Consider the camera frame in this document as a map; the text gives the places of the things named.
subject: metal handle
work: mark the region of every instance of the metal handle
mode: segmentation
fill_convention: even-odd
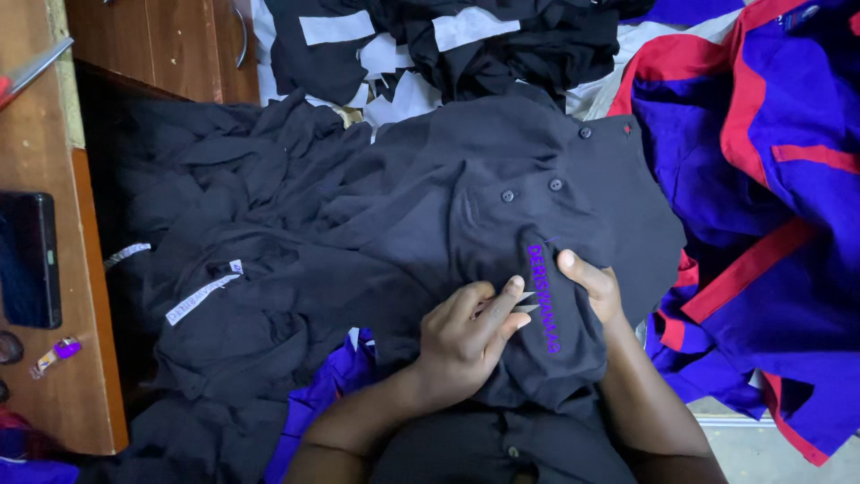
[[[233,4],[233,13],[239,17],[239,23],[242,24],[242,53],[236,56],[236,68],[242,67],[242,62],[245,61],[245,53],[248,52],[248,26],[245,25],[245,18],[242,17],[242,12]]]

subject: wooden table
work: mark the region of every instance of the wooden table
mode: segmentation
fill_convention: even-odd
[[[62,0],[0,0],[0,12],[0,72],[68,35]],[[7,406],[68,450],[115,454],[128,434],[70,52],[0,111],[0,189],[53,195],[63,311],[52,331],[0,315],[0,329],[25,347],[23,362],[0,366]],[[81,352],[33,380],[28,368],[64,336],[78,338]]]

